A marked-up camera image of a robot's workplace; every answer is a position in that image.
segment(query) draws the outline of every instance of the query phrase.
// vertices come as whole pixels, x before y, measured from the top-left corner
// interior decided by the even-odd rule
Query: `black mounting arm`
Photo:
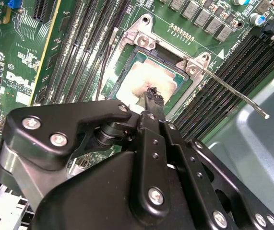
[[[274,230],[274,214],[199,140],[185,143],[149,89],[138,115],[118,100],[13,110],[0,182],[20,190],[32,230]],[[122,152],[68,179],[71,158]]]

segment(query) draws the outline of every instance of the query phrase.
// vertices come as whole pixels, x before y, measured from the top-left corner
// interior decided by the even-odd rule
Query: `gray metal panel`
[[[274,212],[274,79],[253,100],[270,119],[246,105],[206,145]]]

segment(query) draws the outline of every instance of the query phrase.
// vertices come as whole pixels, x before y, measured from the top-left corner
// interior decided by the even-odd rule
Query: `motherboard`
[[[0,138],[15,108],[120,99],[139,113],[156,87],[182,136],[204,139],[244,105],[204,69],[244,95],[262,89],[274,0],[0,0]]]

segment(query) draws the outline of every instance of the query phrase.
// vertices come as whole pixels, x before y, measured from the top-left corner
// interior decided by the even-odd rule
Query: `blue connector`
[[[12,9],[20,8],[22,6],[22,0],[10,0],[8,6]]]

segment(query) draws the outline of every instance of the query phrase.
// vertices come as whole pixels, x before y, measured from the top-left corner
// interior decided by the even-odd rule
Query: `black cable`
[[[99,74],[98,87],[97,87],[97,92],[96,92],[96,97],[95,97],[96,101],[98,101],[98,97],[99,97],[99,94],[100,94],[100,89],[102,88],[103,76],[105,74],[107,61],[108,61],[108,58],[109,58],[110,53],[111,53],[111,48],[112,48],[112,45],[108,45],[106,55],[104,56],[104,59],[103,59],[102,69],[101,69],[100,74]]]

